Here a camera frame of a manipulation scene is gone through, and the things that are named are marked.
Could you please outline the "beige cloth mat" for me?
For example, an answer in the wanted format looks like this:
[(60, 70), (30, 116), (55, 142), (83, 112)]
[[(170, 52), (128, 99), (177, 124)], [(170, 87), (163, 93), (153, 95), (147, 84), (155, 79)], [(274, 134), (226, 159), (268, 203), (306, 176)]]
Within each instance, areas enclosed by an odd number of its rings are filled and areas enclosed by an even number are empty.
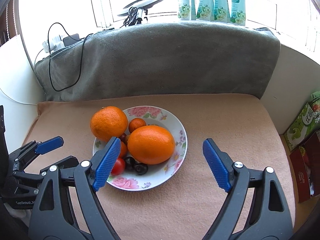
[(201, 239), (226, 197), (202, 154), (212, 138), (233, 160), (247, 168), (274, 168), (291, 214), (295, 197), (289, 162), (280, 136), (262, 102), (243, 94), (151, 95), (85, 102), (43, 102), (25, 139), (45, 141), (61, 136), (64, 145), (38, 157), (27, 171), (40, 169), (69, 155), (79, 160), (92, 156), (92, 115), (106, 106), (127, 109), (161, 107), (174, 114), (187, 133), (184, 159), (174, 156), (169, 180), (149, 190), (131, 192), (106, 185), (99, 200), (122, 239)]

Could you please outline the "grey blanket covered backrest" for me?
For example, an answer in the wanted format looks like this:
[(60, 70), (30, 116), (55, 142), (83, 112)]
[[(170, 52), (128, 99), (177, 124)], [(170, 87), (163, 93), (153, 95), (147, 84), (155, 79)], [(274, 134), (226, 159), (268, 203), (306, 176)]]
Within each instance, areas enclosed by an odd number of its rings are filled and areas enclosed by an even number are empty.
[(35, 65), (48, 101), (151, 94), (240, 93), (260, 98), (280, 41), (267, 28), (180, 22), (101, 31)]

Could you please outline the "small mandarin in plate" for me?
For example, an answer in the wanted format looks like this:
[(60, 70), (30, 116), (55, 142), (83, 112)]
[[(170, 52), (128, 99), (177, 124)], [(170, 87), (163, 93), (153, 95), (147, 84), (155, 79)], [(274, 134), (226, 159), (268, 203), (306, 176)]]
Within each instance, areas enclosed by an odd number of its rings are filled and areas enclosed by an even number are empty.
[(134, 130), (146, 126), (146, 122), (141, 118), (134, 118), (128, 125), (129, 132), (132, 133)]

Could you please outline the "red tomato in plate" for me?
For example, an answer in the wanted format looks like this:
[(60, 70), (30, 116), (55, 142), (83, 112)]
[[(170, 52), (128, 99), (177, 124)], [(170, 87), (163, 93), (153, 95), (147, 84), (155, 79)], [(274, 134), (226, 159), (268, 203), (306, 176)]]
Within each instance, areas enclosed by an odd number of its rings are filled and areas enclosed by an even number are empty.
[(118, 158), (114, 164), (114, 167), (112, 168), (111, 175), (118, 176), (122, 174), (125, 170), (125, 166), (125, 161), (122, 158)]

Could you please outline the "small mandarin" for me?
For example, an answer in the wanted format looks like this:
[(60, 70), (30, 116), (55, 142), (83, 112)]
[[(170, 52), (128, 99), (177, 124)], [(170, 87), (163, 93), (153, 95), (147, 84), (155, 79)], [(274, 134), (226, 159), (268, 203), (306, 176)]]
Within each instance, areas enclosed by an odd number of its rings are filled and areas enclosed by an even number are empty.
[(127, 152), (128, 152), (127, 145), (123, 141), (121, 141), (119, 157), (124, 159), (127, 156)]
[(134, 118), (128, 125), (129, 132), (132, 133), (134, 130), (146, 126), (146, 122), (141, 118)]

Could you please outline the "dark plum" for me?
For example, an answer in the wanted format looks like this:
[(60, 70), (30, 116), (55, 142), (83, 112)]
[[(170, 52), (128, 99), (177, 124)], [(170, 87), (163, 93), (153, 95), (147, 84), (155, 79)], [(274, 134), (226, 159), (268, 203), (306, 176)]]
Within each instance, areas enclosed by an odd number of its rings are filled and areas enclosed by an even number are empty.
[(140, 176), (146, 174), (148, 172), (148, 165), (144, 164), (144, 163), (137, 163), (134, 166), (134, 170), (136, 171), (136, 173)]
[(129, 156), (129, 157), (126, 157), (124, 158), (124, 161), (125, 161), (125, 169), (128, 170), (128, 171), (133, 171), (135, 169), (135, 165), (136, 165), (136, 160)]

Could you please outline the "green snack package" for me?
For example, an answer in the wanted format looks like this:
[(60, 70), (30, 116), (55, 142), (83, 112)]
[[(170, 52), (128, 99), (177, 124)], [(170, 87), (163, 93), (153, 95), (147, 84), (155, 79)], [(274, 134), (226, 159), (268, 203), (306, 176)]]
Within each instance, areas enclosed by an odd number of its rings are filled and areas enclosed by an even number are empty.
[(292, 152), (311, 133), (319, 129), (319, 91), (310, 95), (294, 122), (284, 133), (287, 146)]

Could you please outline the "red box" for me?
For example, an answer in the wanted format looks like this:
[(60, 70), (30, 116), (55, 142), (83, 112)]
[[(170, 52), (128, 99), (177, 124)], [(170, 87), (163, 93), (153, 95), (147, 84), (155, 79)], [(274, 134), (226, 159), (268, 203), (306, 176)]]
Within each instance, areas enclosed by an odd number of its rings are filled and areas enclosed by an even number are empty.
[(316, 131), (290, 154), (299, 203), (319, 195), (319, 149), (319, 131)]

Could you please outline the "small red cherry tomato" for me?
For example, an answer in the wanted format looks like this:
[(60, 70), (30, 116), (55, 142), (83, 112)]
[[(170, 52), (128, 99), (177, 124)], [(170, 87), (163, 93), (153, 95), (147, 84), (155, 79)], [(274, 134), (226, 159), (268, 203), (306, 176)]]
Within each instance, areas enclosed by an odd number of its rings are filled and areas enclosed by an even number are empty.
[(127, 143), (127, 134), (126, 133), (123, 133), (120, 137), (119, 137), (119, 139), (123, 142), (123, 143)]

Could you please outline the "dark plum in plate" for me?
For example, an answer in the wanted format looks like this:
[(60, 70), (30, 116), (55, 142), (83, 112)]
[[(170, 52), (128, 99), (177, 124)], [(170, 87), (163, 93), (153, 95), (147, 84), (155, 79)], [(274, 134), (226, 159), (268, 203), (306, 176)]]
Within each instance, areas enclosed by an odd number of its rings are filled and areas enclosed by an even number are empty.
[(128, 170), (128, 171), (133, 171), (135, 169), (135, 165), (136, 165), (136, 160), (129, 156), (129, 157), (126, 157), (124, 158), (124, 161), (125, 161), (125, 169)]

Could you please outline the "white power strip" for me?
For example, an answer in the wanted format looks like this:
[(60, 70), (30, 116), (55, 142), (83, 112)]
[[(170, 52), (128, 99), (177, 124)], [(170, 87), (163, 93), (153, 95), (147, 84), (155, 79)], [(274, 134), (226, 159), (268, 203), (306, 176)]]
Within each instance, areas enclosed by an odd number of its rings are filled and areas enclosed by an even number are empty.
[(45, 53), (54, 52), (54, 51), (57, 51), (57, 50), (65, 47), (60, 35), (58, 35), (52, 39), (44, 41), (42, 43), (42, 46), (43, 46)]

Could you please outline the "floral white ceramic plate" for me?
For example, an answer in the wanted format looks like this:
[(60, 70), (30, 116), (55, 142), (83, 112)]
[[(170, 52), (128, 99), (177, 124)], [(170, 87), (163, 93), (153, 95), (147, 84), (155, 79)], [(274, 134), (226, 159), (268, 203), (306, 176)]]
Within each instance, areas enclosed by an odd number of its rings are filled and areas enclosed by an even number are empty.
[(182, 165), (188, 147), (185, 128), (169, 111), (156, 106), (121, 110), (107, 106), (93, 114), (93, 153), (116, 137), (120, 154), (106, 182), (125, 191), (143, 191), (170, 179)]

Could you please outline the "black charger adapter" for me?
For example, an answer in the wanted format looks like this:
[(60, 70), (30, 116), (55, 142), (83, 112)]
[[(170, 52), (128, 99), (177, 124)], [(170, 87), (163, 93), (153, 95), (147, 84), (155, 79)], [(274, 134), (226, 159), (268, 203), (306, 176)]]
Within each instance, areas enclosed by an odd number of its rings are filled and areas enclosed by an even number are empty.
[(71, 45), (75, 44), (76, 42), (81, 41), (81, 39), (79, 37), (79, 34), (73, 34), (73, 35), (64, 37), (62, 39), (62, 41), (63, 41), (64, 46), (67, 47), (67, 46), (71, 46)]

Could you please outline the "large orange in plate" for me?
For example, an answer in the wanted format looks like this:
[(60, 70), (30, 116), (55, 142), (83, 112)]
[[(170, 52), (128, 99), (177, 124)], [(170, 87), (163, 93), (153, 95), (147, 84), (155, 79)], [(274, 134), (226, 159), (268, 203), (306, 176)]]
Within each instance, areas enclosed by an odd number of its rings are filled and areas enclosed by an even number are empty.
[(134, 130), (129, 136), (127, 147), (137, 161), (157, 165), (172, 156), (175, 140), (165, 128), (149, 125)]

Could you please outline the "large orange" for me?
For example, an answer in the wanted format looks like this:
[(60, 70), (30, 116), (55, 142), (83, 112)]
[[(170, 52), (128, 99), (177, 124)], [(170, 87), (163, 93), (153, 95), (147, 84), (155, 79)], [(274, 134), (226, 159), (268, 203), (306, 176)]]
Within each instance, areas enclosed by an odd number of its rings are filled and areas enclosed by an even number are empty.
[(129, 136), (127, 147), (137, 161), (157, 165), (172, 156), (175, 140), (165, 128), (149, 125), (134, 130)]
[(127, 129), (128, 119), (125, 113), (115, 106), (107, 106), (93, 114), (90, 121), (92, 134), (100, 140), (109, 141), (121, 136)]

